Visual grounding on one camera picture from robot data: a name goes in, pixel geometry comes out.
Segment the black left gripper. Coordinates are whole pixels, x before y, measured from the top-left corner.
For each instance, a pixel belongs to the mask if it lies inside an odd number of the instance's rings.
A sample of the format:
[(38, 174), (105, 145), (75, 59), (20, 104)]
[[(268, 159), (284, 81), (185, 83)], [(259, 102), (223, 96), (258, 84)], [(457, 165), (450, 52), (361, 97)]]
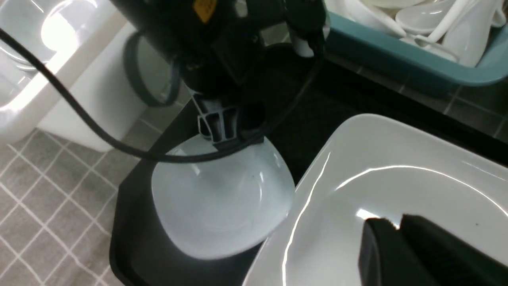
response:
[[(194, 92), (198, 126), (214, 145), (233, 145), (254, 132), (265, 132), (264, 119), (245, 120), (240, 93), (260, 72), (270, 51), (261, 31), (286, 23), (312, 44), (323, 38), (328, 17), (322, 0), (248, 0), (241, 16), (234, 0), (113, 0), (137, 29), (123, 52), (127, 79), (150, 107), (176, 101), (180, 84)], [(170, 89), (162, 100), (143, 82), (137, 60), (147, 40), (170, 65)]]

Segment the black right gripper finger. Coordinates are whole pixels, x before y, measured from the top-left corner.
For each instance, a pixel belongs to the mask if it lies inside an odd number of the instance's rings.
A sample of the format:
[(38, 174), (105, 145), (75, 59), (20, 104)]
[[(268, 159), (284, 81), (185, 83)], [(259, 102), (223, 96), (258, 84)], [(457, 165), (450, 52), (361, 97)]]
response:
[(404, 214), (363, 224), (358, 271), (363, 286), (506, 286), (507, 265), (434, 222)]

